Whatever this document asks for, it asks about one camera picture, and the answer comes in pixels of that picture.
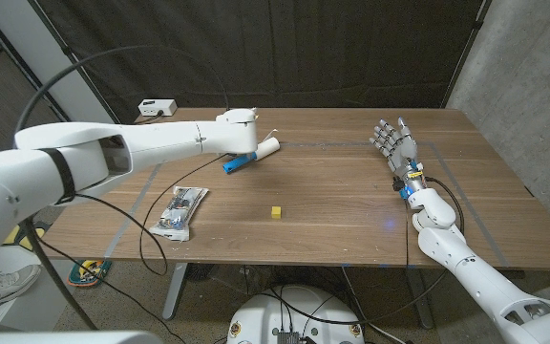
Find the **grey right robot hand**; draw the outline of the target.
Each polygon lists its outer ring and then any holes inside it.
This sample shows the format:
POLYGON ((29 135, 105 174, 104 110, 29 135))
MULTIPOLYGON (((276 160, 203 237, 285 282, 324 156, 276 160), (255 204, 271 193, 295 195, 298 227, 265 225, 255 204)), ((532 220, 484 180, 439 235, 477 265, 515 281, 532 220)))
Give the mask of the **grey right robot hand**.
POLYGON ((370 143, 386 158, 397 178, 397 190, 408 198, 414 192, 426 188, 426 184, 411 130, 402 118, 398 119, 398 126, 396 129, 381 119, 374 127, 370 143))

